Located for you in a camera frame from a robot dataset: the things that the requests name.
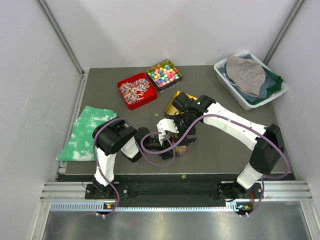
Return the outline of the beige bucket hat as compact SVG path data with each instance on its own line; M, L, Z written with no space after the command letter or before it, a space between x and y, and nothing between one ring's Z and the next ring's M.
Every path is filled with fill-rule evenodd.
M259 63L234 55L226 60L226 73L243 93L253 97L259 96L266 80L265 71Z

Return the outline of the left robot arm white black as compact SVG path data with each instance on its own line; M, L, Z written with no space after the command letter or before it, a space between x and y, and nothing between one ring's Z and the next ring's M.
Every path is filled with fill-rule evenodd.
M132 163L142 158L141 140L150 131L146 127L138 129L116 117L96 127L92 133L93 156L96 172L91 184L86 186L87 200L108 199L116 194L114 166L117 153L121 153Z

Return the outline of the tin with colourful cube candies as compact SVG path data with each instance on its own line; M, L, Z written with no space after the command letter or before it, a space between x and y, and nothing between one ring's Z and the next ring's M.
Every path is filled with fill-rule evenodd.
M145 72L159 93L172 88L183 80L183 75L169 59L147 68Z

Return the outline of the clear plastic jar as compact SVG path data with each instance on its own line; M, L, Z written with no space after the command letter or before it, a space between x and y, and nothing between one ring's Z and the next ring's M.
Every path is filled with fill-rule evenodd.
M177 156L181 157L187 152L187 146L178 145L175 147L174 151Z

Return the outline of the green white cloth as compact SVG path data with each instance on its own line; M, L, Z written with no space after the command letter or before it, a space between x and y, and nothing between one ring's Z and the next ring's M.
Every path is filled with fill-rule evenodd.
M92 134L99 125L116 117L117 113L113 110L85 106L73 123L69 140L57 160L64 162L94 161Z

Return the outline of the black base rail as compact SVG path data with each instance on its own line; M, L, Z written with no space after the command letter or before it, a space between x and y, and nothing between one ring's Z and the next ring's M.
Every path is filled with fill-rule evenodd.
M224 207L226 199L220 189L235 180L235 174L117 174L113 182L116 194L93 200L120 199L119 207ZM261 194L262 187L256 182L243 197L234 200L251 204Z

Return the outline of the golden tin with star candies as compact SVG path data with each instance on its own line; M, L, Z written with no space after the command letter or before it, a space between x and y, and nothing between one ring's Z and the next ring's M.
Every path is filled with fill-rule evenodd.
M178 90L165 108L164 117L167 119L174 119L175 115L183 113L184 110L187 109L187 106L197 99L198 98L195 96Z

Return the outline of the blue-grey garment in basket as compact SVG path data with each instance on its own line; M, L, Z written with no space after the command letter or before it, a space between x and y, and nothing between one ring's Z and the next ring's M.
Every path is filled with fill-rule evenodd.
M269 74L266 73L265 82L261 86L258 96L248 95L246 93L243 93L239 89L237 91L247 102L253 102L257 99L265 99L267 97L268 89L274 87L276 84L277 82Z

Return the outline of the green garment in basket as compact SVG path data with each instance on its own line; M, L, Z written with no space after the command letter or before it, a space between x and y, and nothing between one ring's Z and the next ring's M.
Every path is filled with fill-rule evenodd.
M256 105L268 99L273 94L279 92L282 88L284 80L279 75L270 71L266 67L263 67L263 70L265 72L265 81L260 88L258 97L250 96L246 99L246 101L251 105Z

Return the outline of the white plastic basket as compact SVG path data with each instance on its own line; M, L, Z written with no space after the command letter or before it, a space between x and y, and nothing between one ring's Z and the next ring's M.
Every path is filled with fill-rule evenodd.
M288 86L279 75L272 72L261 60L250 52L241 52L237 57L251 59L259 63L266 73L266 82L262 85L258 97L250 96L237 87L237 85L227 75L227 59L223 59L214 65L218 81L234 97L239 105L246 111L261 107L279 98L287 92Z

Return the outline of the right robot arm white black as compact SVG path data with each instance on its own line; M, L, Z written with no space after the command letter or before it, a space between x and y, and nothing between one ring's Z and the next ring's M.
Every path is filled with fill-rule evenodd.
M207 95L193 99L181 92L171 104L178 111L173 122L179 138L183 139L187 134L195 134L196 124L202 122L234 137L252 151L249 162L236 180L220 189L221 197L227 201L249 195L254 183L268 176L284 155L282 133L275 124L267 127L249 121L227 110Z

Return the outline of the red tin with lollipops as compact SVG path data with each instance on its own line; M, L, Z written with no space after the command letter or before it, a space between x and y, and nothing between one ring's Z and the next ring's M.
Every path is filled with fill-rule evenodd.
M157 90L144 72L117 83L118 91L129 110L135 110L155 101Z

